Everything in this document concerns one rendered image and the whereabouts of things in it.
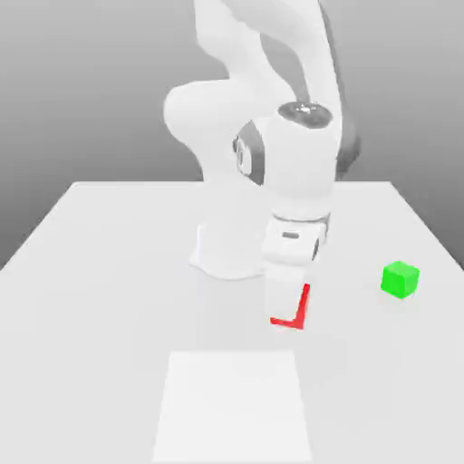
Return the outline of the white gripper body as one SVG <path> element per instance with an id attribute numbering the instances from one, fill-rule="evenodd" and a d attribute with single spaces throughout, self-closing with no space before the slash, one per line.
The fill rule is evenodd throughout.
<path id="1" fill-rule="evenodd" d="M 301 266 L 266 263 L 265 309 L 277 319 L 293 320 L 304 286 Z"/>

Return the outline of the small red cube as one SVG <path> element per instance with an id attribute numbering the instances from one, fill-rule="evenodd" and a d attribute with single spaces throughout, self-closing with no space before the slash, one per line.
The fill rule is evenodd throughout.
<path id="1" fill-rule="evenodd" d="M 293 320 L 284 320 L 276 317 L 270 317 L 270 324 L 288 327 L 296 330 L 303 330 L 305 326 L 307 306 L 309 303 L 310 288 L 311 286 L 309 284 L 303 285 L 298 306 L 295 312 L 295 318 Z"/>

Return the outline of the small green cube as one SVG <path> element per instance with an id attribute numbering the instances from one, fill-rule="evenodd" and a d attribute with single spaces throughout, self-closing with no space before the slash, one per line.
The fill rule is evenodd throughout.
<path id="1" fill-rule="evenodd" d="M 403 299 L 416 291 L 419 277 L 419 268 L 402 261 L 392 262 L 382 270 L 381 290 Z"/>

